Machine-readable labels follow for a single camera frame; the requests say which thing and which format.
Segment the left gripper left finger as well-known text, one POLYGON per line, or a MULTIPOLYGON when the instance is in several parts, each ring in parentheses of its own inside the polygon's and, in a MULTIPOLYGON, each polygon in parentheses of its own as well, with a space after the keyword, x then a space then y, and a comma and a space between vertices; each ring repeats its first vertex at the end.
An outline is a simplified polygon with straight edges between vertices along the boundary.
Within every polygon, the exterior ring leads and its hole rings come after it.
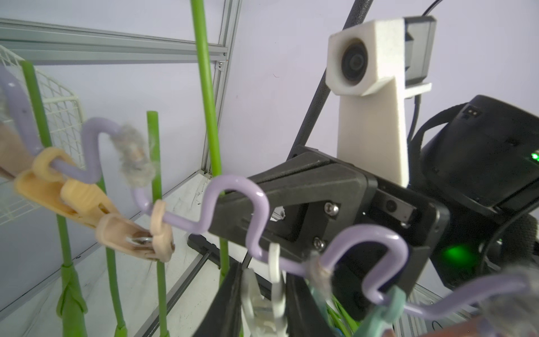
POLYGON ((238 337, 240 335, 242 274, 243 269, 240 263, 231 265, 193 337, 238 337))

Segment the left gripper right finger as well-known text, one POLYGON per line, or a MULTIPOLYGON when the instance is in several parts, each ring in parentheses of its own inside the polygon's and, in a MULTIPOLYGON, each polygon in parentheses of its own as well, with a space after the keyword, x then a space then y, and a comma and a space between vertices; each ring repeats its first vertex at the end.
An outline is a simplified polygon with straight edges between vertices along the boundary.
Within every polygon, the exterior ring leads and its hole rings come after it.
POLYGON ((292 274, 286 275, 286 317, 289 336, 334 336, 304 279, 292 274))

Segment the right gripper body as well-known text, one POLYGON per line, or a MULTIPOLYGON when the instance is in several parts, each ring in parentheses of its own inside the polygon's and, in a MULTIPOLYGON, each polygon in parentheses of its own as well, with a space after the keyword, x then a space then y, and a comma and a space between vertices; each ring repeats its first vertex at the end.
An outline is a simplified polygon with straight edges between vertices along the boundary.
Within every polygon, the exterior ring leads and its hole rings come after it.
MULTIPOLYGON (((315 250, 315 239, 329 246, 347 227, 383 226, 403 237, 409 255, 401 272, 380 290, 395 284, 409 295, 449 224, 448 208, 318 150, 298 146, 294 152, 292 159, 248 177, 267 195, 271 212, 279 206, 285 211, 283 220, 267 222, 261 247, 277 242, 285 258, 301 262, 315 250)), ((209 232, 245 247, 252 211, 251 200, 243 194, 226 192, 216 205, 209 232)), ((386 251, 381 244, 363 243, 335 267, 334 296, 355 320, 363 319, 371 306, 360 282, 386 251)))

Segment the pale yellow tulip front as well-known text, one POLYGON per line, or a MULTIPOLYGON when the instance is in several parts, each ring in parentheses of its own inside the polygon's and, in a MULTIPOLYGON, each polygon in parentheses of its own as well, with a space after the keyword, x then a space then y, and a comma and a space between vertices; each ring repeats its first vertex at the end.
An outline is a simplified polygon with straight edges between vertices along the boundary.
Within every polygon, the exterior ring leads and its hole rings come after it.
MULTIPOLYGON (((156 221, 157 229, 162 229, 163 210, 159 208, 159 201, 162 197, 161 189, 161 153, 159 141, 159 114, 157 111, 147 111, 147 133, 150 148, 150 160, 157 167, 155 177, 152 180, 153 210, 150 217, 151 226, 156 221)), ((167 324, 167 301, 166 301, 166 275, 165 264, 157 261, 157 291, 159 309, 160 336, 170 336, 167 324)))

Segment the purple clip hanger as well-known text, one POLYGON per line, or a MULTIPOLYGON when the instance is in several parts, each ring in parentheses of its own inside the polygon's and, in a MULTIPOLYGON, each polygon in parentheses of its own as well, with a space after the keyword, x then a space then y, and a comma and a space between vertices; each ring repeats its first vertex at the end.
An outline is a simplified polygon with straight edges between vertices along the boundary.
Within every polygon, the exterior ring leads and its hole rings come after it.
MULTIPOLYGON (((70 157, 62 150, 42 145, 33 122, 29 95, 7 69, 1 70, 1 92, 6 97, 8 113, 15 122, 18 135, 22 137, 23 147, 33 157, 32 167, 15 177, 18 192, 23 192, 24 183, 29 182, 31 191, 27 194, 28 198, 37 198, 40 191, 51 196, 54 190, 74 182, 78 191, 82 192, 83 199, 88 199, 89 189, 95 187, 102 176, 99 136, 105 133, 119 151, 125 177, 132 186, 134 202, 143 213, 152 215, 154 202, 147 198, 144 187, 155 177, 155 167, 137 131, 130 131, 127 126, 120 126, 109 119, 97 117, 87 120, 81 131, 86 168, 80 169, 71 163, 70 157)), ((381 286, 401 272, 409 255, 406 241, 389 228, 374 224, 347 227, 335 236, 321 254, 311 255, 303 262, 282 258, 271 249, 262 248, 261 237, 272 212, 265 192, 248 178, 234 175, 214 178, 206 188, 198 221, 167 213, 160 207, 163 210, 161 221, 168 227, 177 227, 192 234, 208 233, 220 197, 230 191, 243 194, 253 205, 245 237, 245 247, 251 256, 274 268, 279 283, 286 284, 287 274, 303 278, 315 302, 317 296, 331 293, 335 267, 349 250, 363 243, 381 244, 387 249, 360 282, 362 293, 373 304, 373 310, 362 320, 356 331, 357 336, 381 336, 390 324, 405 313, 435 320, 474 303, 484 307, 484 317, 475 327, 479 336, 538 334, 538 329, 532 324, 538 316, 537 269, 518 267, 501 274, 480 277, 432 305, 417 306, 407 301, 405 292, 398 286, 393 286, 388 292, 380 290, 381 286)), ((272 303, 275 321, 285 319, 288 323, 286 294, 275 294, 272 303)))

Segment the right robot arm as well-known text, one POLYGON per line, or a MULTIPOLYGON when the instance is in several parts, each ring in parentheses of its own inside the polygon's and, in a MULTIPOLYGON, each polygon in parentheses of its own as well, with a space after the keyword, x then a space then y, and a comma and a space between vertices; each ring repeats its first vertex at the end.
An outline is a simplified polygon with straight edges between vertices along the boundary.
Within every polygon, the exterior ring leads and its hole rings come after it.
POLYGON ((470 281, 496 233, 538 207, 538 118, 484 95, 433 116, 408 146, 403 188, 310 147, 244 178, 207 187, 202 219, 214 235, 246 247, 319 288, 337 292, 353 316, 357 296, 379 304, 410 292, 427 260, 448 286, 470 281))

